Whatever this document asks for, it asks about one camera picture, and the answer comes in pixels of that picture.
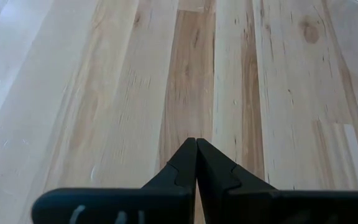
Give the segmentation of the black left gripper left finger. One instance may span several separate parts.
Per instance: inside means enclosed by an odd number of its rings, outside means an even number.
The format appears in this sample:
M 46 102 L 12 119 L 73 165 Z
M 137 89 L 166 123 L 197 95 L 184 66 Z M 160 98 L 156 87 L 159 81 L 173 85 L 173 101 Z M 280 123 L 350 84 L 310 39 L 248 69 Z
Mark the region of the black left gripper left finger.
M 33 204 L 33 224 L 194 224 L 196 139 L 139 189 L 60 188 Z

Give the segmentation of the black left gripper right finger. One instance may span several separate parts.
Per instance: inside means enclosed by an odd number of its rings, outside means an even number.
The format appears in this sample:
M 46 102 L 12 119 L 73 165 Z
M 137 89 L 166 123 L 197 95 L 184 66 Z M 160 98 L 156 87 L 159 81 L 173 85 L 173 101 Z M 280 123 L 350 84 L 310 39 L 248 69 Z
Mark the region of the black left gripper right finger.
M 358 224 L 358 191 L 278 190 L 198 139 L 206 224 Z

